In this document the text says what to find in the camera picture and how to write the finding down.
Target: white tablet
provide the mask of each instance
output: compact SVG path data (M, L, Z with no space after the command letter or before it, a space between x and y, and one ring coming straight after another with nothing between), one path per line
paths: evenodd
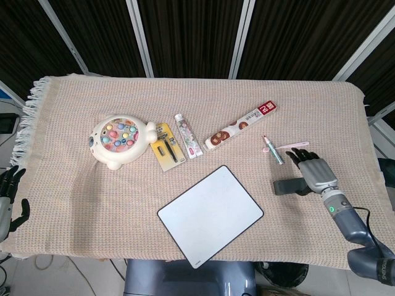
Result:
M193 268L198 268L264 213L224 165L158 211Z

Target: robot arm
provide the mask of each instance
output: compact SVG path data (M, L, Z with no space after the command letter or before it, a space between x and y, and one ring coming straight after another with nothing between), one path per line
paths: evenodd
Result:
M12 221L12 206L18 190L18 183L26 169L18 170L18 166L12 167L0 175L0 242L4 241L10 232L29 219L30 206L27 199L22 199L22 215Z
M363 278L395 286L395 255L373 236L367 226L368 222L365 225L344 193L339 190L338 180L326 161L314 152L295 148L292 150L294 153L287 152L287 155L300 169L310 192L321 194L324 206L344 238L364 246L348 253L351 270Z

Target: red label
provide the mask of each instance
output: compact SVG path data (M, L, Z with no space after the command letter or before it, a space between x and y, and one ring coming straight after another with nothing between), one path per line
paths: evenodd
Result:
M269 112L276 109L276 105L272 101L267 101L258 107L258 110L263 114L268 114Z

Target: blanket fringe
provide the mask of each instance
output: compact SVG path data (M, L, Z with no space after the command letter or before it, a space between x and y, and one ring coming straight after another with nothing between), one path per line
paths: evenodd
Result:
M27 159L31 152L31 142L36 131L36 121L40 114L40 108L44 101L44 91L49 79L48 76L45 76L35 81L33 83L35 87L30 90L31 96L28 96L30 101L26 101L26 105L23 107L23 112L26 115L20 119L19 127L21 127L21 130L18 131L15 138L15 146L10 159L12 166L19 165L21 168L27 166Z

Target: toothpaste tube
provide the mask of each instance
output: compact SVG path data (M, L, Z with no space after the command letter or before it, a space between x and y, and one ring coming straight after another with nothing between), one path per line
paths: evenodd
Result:
M262 105L258 106L254 110L245 114L245 116L233 122L226 128L216 132L213 136L205 141L205 149L212 150L227 142L230 138L236 136L241 132L242 129L250 127L257 123L260 119L273 113L276 110L276 105L272 101L267 101Z
M203 155L203 151L200 149L198 142L195 140L190 125L186 122L181 114L174 116L177 122L178 130L183 138L183 142L188 153L189 158L195 158Z

